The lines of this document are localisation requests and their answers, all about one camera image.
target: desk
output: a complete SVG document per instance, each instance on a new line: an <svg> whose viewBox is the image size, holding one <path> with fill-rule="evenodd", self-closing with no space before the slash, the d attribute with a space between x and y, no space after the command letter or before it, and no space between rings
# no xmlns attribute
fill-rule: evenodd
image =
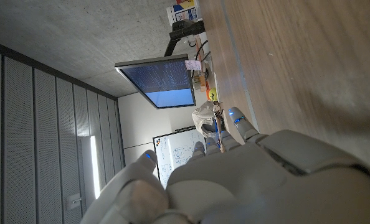
<svg viewBox="0 0 370 224"><path fill-rule="evenodd" d="M200 3L225 109L254 113L261 133L292 129L370 164L370 1Z"/></svg>

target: whiteboard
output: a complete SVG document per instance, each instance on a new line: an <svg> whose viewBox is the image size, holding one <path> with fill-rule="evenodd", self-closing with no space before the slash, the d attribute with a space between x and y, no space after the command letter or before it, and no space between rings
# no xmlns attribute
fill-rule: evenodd
<svg viewBox="0 0 370 224"><path fill-rule="evenodd" d="M198 141L206 148L204 136L196 128L153 138L154 151L158 156L159 180L164 188L172 171L192 157L193 147Z"/></svg>

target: white robotic hand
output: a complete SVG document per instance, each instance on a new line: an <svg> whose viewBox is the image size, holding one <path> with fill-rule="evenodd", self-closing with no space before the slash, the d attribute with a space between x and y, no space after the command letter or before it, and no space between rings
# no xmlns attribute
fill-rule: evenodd
<svg viewBox="0 0 370 224"><path fill-rule="evenodd" d="M260 134L238 108L229 116L245 141L221 133L197 142L164 190L146 151L120 171L82 223L370 223L370 167L294 131Z"/></svg>
<svg viewBox="0 0 370 224"><path fill-rule="evenodd" d="M121 170L88 208L81 224L152 223L169 208L168 196L153 175L157 156L147 150Z"/></svg>

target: box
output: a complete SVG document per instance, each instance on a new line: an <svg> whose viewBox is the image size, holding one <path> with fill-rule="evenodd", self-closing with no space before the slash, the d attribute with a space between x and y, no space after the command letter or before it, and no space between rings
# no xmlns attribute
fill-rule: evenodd
<svg viewBox="0 0 370 224"><path fill-rule="evenodd" d="M167 7L167 15L170 25L183 19L197 22L197 14L194 0L177 0L179 4Z"/></svg>

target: computer monitor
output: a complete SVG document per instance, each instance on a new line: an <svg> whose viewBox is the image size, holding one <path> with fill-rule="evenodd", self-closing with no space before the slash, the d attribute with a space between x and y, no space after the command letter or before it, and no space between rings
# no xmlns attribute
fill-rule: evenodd
<svg viewBox="0 0 370 224"><path fill-rule="evenodd" d="M157 109L195 106L187 54L119 62L115 68Z"/></svg>

